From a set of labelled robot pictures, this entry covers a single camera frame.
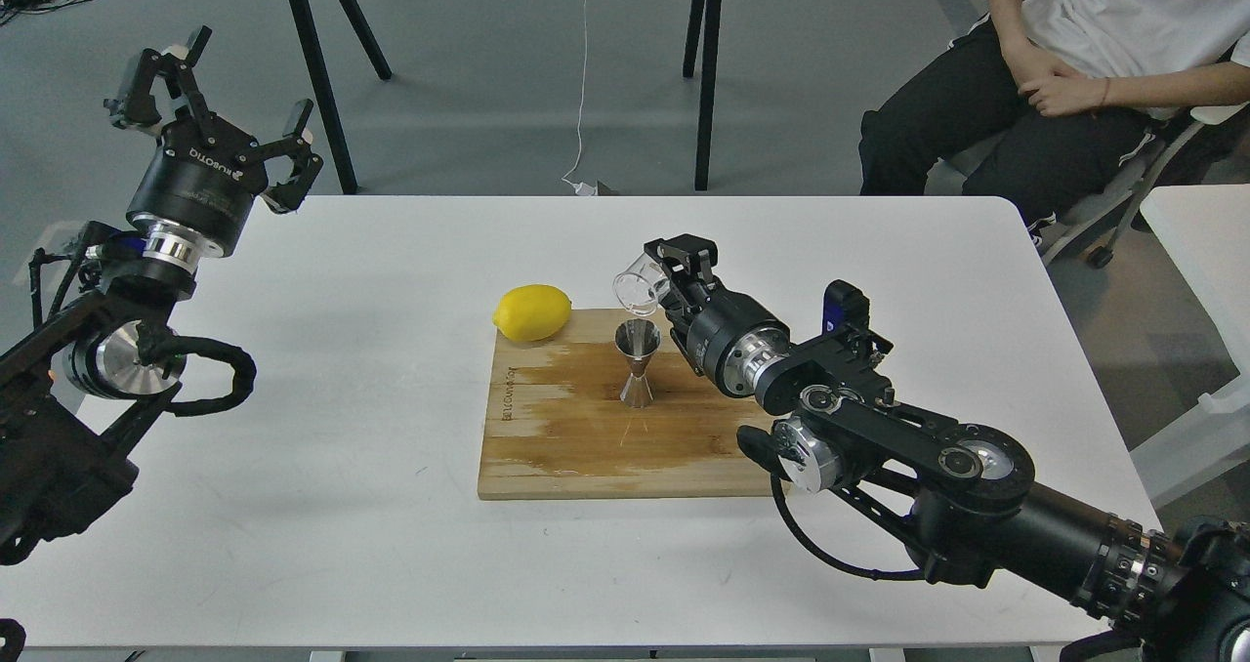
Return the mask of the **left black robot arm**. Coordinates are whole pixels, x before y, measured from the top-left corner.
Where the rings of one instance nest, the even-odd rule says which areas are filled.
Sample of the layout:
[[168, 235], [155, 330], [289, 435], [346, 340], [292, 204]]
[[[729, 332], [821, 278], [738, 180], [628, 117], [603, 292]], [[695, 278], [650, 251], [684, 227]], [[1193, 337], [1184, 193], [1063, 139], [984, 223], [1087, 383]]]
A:
[[156, 137], [128, 229], [88, 222], [62, 254], [28, 264], [34, 329], [2, 353], [2, 563], [80, 535], [138, 482], [131, 450], [156, 418], [244, 403], [256, 363], [238, 346], [182, 336], [169, 319], [202, 259], [235, 252], [255, 200], [290, 214], [322, 159], [301, 99], [276, 141], [212, 111], [192, 76], [211, 31], [134, 57], [108, 119]]

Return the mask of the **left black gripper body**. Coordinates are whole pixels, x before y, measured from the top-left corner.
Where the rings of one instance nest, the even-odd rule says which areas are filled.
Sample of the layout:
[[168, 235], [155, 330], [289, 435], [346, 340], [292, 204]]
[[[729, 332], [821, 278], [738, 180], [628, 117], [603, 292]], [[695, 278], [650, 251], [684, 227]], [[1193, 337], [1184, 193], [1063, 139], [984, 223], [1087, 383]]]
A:
[[249, 154], [258, 144], [256, 137], [222, 116], [214, 119], [210, 145], [202, 142], [191, 119], [168, 122], [131, 199], [128, 222], [148, 230], [156, 219], [165, 219], [209, 239], [210, 256], [231, 256], [255, 196], [268, 187], [262, 164], [236, 160], [238, 154]]

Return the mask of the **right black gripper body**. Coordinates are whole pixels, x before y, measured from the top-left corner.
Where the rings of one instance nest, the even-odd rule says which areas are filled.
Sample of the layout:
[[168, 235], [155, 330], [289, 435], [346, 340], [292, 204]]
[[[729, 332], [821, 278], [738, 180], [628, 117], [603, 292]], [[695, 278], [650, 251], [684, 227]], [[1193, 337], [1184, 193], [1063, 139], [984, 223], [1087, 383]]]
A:
[[789, 329], [746, 294], [714, 289], [674, 306], [674, 338], [692, 373], [724, 395], [751, 396], [769, 365], [790, 352]]

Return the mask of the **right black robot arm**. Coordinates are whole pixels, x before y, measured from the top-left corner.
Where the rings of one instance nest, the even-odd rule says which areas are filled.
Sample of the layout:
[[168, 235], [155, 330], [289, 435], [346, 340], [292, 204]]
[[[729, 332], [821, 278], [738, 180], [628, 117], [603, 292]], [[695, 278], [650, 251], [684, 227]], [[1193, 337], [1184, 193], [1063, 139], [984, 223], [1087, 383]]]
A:
[[[612, 292], [634, 314], [664, 310], [692, 373], [775, 418], [768, 431], [738, 428], [738, 448], [768, 471], [778, 515], [819, 560], [869, 580], [979, 588], [1009, 570], [1108, 620], [1106, 635], [1066, 645], [1062, 661], [1125, 648], [1145, 661], [1248, 658], [1248, 525], [1204, 517], [1170, 537], [1038, 483], [1012, 436], [898, 402], [876, 370], [892, 343], [870, 329], [860, 289], [829, 284], [821, 333], [796, 345], [781, 320], [718, 279], [716, 261], [701, 236], [656, 239]], [[835, 493], [896, 538], [914, 568], [819, 551], [785, 482]]]

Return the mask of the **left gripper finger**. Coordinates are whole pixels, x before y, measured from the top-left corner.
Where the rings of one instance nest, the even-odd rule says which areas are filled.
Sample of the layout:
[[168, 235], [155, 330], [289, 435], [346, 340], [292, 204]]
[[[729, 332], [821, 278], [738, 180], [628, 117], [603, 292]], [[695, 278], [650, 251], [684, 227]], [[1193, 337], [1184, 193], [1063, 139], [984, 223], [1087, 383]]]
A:
[[282, 137], [266, 145], [256, 145], [256, 162], [285, 156], [292, 162], [290, 176], [259, 194], [278, 216], [292, 214], [308, 199], [312, 182], [321, 172], [324, 159], [312, 152], [312, 134], [308, 132], [308, 122], [312, 116], [312, 99], [300, 99], [294, 104]]
[[176, 119], [190, 120], [202, 141], [216, 137], [216, 115], [209, 110], [204, 94], [192, 77], [192, 66], [199, 62], [212, 30], [201, 25], [192, 31], [190, 42], [172, 45], [162, 52], [144, 47], [128, 65], [118, 97], [105, 99], [108, 122], [122, 131], [148, 132], [160, 137], [162, 116], [152, 97], [152, 82], [164, 80]]

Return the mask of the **person's hands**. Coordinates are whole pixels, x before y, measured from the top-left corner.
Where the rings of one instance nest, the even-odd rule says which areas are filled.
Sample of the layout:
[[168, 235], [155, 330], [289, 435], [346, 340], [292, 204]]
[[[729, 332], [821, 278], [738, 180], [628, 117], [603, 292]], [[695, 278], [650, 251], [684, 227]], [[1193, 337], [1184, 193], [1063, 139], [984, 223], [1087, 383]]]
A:
[[1110, 79], [1088, 76], [1026, 37], [1001, 40], [1000, 52], [1020, 96], [1044, 116], [1094, 111], [1110, 97]]

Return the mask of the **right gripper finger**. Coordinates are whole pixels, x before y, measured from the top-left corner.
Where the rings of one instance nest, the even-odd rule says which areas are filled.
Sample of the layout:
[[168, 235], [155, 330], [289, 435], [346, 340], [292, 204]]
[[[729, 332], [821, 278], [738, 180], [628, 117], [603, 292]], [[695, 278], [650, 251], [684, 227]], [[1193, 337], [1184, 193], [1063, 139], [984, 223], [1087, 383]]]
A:
[[672, 346], [678, 356], [682, 358], [682, 363], [685, 363], [692, 373], [696, 373], [696, 363], [692, 362], [690, 353], [688, 353], [688, 332], [684, 332], [682, 329], [678, 329], [676, 325], [670, 325], [668, 329], [668, 338], [670, 346]]
[[696, 235], [652, 239], [642, 247], [642, 311], [656, 311], [678, 299], [682, 311], [702, 311], [718, 279], [716, 244]]

